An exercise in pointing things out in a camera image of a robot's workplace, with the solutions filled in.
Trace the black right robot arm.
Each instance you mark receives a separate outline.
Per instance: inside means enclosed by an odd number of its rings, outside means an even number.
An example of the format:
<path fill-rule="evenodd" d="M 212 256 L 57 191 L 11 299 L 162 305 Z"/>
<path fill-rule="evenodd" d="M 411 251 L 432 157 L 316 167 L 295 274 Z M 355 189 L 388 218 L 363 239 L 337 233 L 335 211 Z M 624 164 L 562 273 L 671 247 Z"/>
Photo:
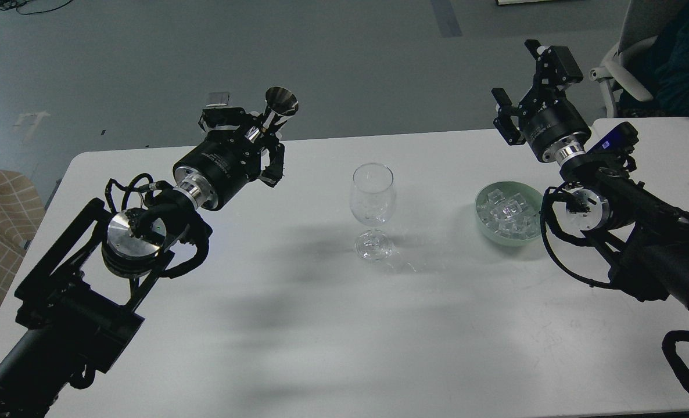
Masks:
<path fill-rule="evenodd" d="M 547 254 L 566 269 L 552 251 L 548 233 L 594 248 L 609 266 L 608 282 L 571 271 L 569 276 L 641 302 L 671 296 L 689 311 L 689 212 L 631 180 L 638 133 L 630 122 L 613 128 L 590 150 L 584 148 L 591 130 L 565 95 L 583 80 L 575 58 L 565 46 L 543 46 L 535 39 L 523 44 L 536 64 L 533 83 L 518 105 L 503 88 L 491 90 L 497 103 L 493 124 L 510 146 L 529 145 L 539 162 L 559 164 L 563 182 L 547 188 L 539 210 Z M 689 342 L 689 331 L 669 331 L 662 350 L 689 394 L 689 369 L 677 354 L 679 342 Z"/>

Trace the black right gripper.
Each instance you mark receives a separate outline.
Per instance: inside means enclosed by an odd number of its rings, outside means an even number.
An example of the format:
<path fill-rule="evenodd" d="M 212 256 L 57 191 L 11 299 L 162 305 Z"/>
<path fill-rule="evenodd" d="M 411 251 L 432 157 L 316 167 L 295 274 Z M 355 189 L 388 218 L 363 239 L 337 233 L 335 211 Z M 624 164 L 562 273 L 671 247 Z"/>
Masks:
<path fill-rule="evenodd" d="M 523 44 L 536 62 L 532 85 L 519 106 L 512 104 L 504 88 L 491 89 L 497 103 L 493 125 L 508 145 L 528 143 L 538 161 L 549 163 L 559 141 L 571 138 L 583 145 L 591 136 L 588 124 L 565 98 L 566 89 L 582 82 L 584 75 L 568 47 L 543 46 L 537 39 Z M 525 105 L 548 106 L 527 111 Z"/>

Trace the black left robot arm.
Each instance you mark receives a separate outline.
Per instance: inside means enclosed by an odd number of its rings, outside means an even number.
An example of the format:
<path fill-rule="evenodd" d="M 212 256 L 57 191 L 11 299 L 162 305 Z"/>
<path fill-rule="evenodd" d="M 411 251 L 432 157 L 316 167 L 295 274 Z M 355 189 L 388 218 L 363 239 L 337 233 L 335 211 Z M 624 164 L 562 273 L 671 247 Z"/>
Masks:
<path fill-rule="evenodd" d="M 132 341 L 137 309 L 161 278 L 176 278 L 209 256 L 219 211 L 247 183 L 270 187 L 284 172 L 281 127 L 296 103 L 267 100 L 261 114 L 207 106 L 204 141 L 174 165 L 174 183 L 139 174 L 114 206 L 105 198 L 77 214 L 15 291 L 26 332 L 0 363 L 0 417 L 44 417 L 67 386 L 82 390 L 106 373 Z"/>

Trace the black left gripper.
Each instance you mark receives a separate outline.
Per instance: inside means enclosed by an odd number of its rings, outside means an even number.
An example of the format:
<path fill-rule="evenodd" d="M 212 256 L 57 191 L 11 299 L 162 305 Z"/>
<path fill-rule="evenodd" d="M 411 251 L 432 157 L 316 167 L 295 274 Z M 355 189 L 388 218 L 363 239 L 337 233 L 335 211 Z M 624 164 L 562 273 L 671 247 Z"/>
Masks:
<path fill-rule="evenodd" d="M 284 176 L 285 146 L 276 134 L 262 143 L 247 136 L 259 132 L 257 117 L 242 107 L 206 107 L 199 127 L 206 137 L 174 164 L 175 189 L 189 196 L 193 206 L 219 211 L 247 183 L 259 178 L 274 188 Z M 261 170 L 262 150 L 268 165 Z"/>

